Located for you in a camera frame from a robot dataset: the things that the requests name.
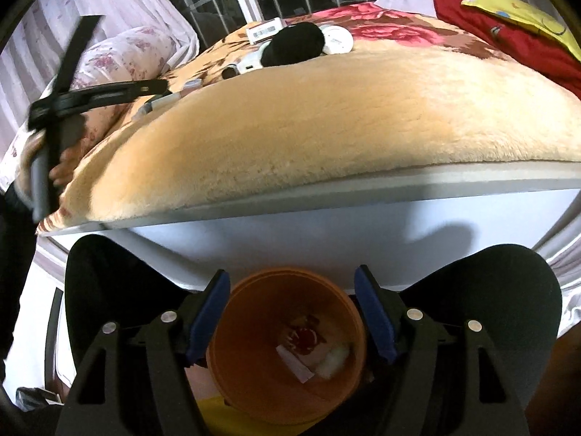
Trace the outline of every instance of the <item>metal screw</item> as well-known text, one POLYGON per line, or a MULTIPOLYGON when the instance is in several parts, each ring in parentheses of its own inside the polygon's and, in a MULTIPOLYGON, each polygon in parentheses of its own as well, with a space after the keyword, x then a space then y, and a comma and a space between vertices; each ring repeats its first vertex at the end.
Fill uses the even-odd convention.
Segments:
POLYGON ((175 322, 175 319, 178 317, 178 314, 175 311, 166 311, 162 314, 162 322, 164 323, 171 323, 175 322))
POLYGON ((423 318, 423 313, 417 308, 410 308, 407 311, 407 317, 415 322, 419 322, 423 318))
POLYGON ((474 332, 482 331, 482 325, 480 324, 480 322, 478 322, 476 320, 470 320, 468 322, 468 327, 474 332))
POLYGON ((117 325, 114 322, 108 322, 103 325, 103 333, 111 334, 117 329, 117 325))

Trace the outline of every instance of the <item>yellow pillow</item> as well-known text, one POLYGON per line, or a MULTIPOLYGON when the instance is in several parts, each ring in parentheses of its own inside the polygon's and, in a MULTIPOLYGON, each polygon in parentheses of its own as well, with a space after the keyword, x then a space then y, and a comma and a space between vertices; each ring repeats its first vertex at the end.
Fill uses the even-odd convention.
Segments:
POLYGON ((581 62, 581 49, 567 27, 552 16, 521 0, 464 0, 466 6, 500 16, 536 34, 544 34, 564 45, 581 62))

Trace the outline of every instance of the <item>red rose pattern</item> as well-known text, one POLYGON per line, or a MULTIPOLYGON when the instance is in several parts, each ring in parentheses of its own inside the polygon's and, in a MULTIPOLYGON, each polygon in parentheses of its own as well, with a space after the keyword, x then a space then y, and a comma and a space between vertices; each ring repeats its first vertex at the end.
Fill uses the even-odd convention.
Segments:
POLYGON ((402 46, 427 47, 445 41, 432 29, 422 26, 401 26, 397 24, 374 24, 350 28, 355 39, 391 39, 402 46))
POLYGON ((396 11, 394 9, 384 9, 371 2, 326 9, 315 13, 315 15, 317 18, 336 19, 350 17, 352 20, 377 20, 385 15, 391 18, 409 18, 411 16, 410 13, 396 11))

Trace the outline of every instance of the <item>floral pillowcase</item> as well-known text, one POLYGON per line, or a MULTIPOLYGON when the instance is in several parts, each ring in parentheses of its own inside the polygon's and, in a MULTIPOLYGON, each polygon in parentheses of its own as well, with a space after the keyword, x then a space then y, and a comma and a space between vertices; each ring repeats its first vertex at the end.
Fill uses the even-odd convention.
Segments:
MULTIPOLYGON (((155 78, 169 69, 167 61, 175 54, 175 49, 175 41, 156 28, 130 29, 95 44, 83 53, 72 89, 155 78)), ((51 89, 52 82, 41 97, 48 95, 51 89)), ((125 107, 106 106, 85 113, 86 135, 81 140, 83 154, 105 137, 125 107)), ((0 163, 0 189, 6 190, 14 181, 20 153, 29 135, 24 123, 0 163)))

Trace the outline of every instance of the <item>black foam pad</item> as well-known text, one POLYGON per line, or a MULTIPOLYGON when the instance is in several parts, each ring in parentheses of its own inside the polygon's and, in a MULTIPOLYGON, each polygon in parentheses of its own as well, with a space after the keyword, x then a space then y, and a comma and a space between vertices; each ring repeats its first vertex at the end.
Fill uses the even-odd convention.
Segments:
POLYGON ((325 36, 316 24, 298 23, 274 35, 260 63, 263 67, 296 64, 320 56, 323 46, 325 36))

